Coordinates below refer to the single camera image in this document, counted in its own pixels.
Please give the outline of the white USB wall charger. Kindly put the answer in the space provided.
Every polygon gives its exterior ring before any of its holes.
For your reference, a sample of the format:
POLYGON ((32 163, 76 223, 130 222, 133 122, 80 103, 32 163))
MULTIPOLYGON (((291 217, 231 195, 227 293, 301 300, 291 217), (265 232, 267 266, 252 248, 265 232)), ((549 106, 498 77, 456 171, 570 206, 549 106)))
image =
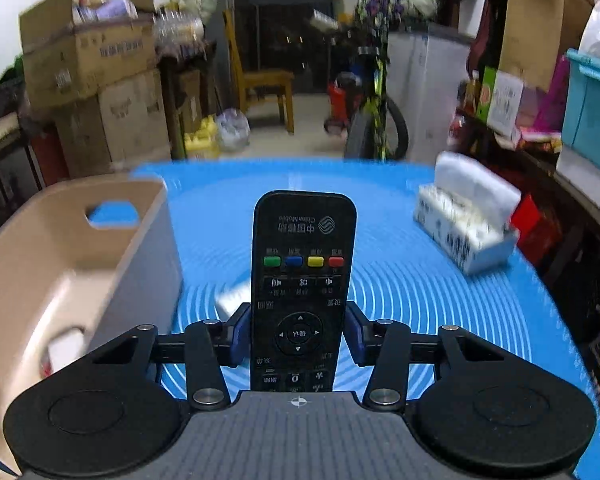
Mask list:
POLYGON ((214 305, 218 318, 227 321, 242 304, 246 304, 251 298, 251 283, 244 281, 233 287, 219 292, 215 296, 214 305))

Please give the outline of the black TV remote control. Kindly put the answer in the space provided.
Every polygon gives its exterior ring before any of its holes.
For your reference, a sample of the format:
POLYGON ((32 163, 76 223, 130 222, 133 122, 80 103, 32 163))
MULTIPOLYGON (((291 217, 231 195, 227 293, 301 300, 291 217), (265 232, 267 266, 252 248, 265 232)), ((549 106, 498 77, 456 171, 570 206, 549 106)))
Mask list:
POLYGON ((337 193, 272 191, 256 203, 251 390, 332 390, 356 218, 352 200, 337 193))

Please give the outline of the beige plastic storage bin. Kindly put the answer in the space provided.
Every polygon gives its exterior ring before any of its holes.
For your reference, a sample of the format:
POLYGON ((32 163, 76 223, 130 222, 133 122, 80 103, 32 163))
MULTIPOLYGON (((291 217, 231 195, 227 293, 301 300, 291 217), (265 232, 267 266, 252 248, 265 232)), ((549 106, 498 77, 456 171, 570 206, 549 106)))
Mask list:
POLYGON ((160 179, 60 182, 0 229, 0 479, 19 474, 3 434, 12 400, 42 378, 52 340, 82 330, 90 351, 130 328, 170 330, 182 287, 160 179))

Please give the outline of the blue silicone table mat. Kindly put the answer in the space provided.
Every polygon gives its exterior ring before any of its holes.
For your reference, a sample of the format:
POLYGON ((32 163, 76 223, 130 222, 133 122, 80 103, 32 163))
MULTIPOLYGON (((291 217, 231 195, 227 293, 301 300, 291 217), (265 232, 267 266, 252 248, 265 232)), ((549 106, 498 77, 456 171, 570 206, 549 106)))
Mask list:
MULTIPOLYGON (((253 209, 272 190, 335 192, 358 211, 348 297, 369 318, 392 318, 417 333, 455 324, 579 387, 590 375, 550 294, 521 254, 468 278, 414 221, 429 168, 338 160, 156 162, 135 179, 168 191, 183 288, 172 327, 218 318, 215 296, 250 277, 253 209)), ((396 440, 384 418, 356 416, 329 430, 333 408, 294 396, 281 411, 259 408, 239 429, 222 416, 186 437, 171 456, 186 479, 431 478, 427 455, 396 440)))

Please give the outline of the tissue box with tissues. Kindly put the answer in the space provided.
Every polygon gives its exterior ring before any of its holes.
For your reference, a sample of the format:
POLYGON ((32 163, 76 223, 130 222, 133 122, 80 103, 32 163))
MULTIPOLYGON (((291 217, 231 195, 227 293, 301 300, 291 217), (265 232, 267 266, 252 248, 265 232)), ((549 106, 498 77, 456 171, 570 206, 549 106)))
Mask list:
POLYGON ((441 153, 434 180, 418 189, 415 221, 466 275, 502 266, 519 231, 521 192, 475 159, 441 153))

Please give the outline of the yellow plastic jug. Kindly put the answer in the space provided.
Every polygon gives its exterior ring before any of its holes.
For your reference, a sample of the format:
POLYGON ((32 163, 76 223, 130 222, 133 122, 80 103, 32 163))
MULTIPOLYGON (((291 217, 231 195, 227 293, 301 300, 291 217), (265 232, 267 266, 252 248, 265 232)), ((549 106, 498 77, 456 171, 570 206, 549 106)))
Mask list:
POLYGON ((204 118, 200 128, 184 136, 188 159, 218 159, 221 149, 218 142, 218 126, 212 115, 204 118))

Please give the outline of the green black bicycle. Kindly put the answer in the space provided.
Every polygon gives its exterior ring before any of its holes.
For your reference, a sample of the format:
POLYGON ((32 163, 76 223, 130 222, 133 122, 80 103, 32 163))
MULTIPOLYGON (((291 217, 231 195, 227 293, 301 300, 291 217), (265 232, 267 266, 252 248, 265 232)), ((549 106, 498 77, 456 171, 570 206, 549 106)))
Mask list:
POLYGON ((397 162, 410 145, 406 121, 388 95, 389 32, 396 29, 404 0, 358 0, 347 29, 353 65, 361 70, 360 99, 348 127, 346 159, 397 162))

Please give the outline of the teal plastic storage crate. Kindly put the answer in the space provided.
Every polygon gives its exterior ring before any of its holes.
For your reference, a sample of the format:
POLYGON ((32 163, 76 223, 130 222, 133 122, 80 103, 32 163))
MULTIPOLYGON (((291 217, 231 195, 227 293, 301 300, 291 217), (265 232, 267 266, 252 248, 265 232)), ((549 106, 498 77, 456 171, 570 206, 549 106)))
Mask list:
POLYGON ((562 144, 600 169, 600 58, 569 49, 562 144))

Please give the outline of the white plastic bag on floor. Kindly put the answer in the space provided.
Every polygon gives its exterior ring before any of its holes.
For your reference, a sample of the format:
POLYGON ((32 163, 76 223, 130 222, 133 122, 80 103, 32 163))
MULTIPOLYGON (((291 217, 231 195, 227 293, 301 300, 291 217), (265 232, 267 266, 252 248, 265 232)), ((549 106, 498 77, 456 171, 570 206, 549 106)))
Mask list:
POLYGON ((228 108, 216 116, 218 140, 223 152, 237 153, 244 150, 250 140, 250 125, 246 115, 240 110, 228 108))

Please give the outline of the tall stacked cardboard boxes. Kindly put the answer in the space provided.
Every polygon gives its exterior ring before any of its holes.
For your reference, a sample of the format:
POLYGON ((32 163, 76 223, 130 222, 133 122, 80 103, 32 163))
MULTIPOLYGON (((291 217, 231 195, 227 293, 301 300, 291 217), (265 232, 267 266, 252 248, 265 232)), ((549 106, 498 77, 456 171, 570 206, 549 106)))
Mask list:
POLYGON ((128 171, 171 158, 158 70, 58 108, 54 121, 73 178, 128 171))

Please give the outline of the red bucket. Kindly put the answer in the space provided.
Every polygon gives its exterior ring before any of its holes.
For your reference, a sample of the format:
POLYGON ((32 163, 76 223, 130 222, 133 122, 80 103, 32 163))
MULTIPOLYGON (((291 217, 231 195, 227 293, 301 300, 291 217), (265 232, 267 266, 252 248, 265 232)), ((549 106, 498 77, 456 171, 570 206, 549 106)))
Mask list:
POLYGON ((330 115, 324 121, 324 129, 331 136, 340 136, 348 130, 354 112, 362 99, 362 79, 351 72, 340 73, 328 84, 330 115))

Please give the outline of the wooden chair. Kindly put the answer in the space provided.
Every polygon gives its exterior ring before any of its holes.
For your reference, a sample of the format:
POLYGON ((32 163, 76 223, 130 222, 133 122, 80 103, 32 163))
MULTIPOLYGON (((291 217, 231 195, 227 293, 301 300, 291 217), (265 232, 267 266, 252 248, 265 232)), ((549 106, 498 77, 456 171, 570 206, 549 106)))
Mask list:
POLYGON ((238 110, 246 114, 250 107, 271 101, 274 96, 280 121, 289 134, 294 134, 294 74, 278 68, 246 72, 239 55, 233 13, 231 10, 224 10, 222 17, 238 110))

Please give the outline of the open cardboard box on top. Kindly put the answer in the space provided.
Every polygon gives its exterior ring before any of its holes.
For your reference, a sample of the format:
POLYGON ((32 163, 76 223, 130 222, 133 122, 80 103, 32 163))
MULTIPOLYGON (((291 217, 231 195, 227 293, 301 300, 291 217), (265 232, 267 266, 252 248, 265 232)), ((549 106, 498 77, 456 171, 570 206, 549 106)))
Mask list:
POLYGON ((157 63, 154 0, 42 0, 19 17, 31 107, 94 96, 157 63))

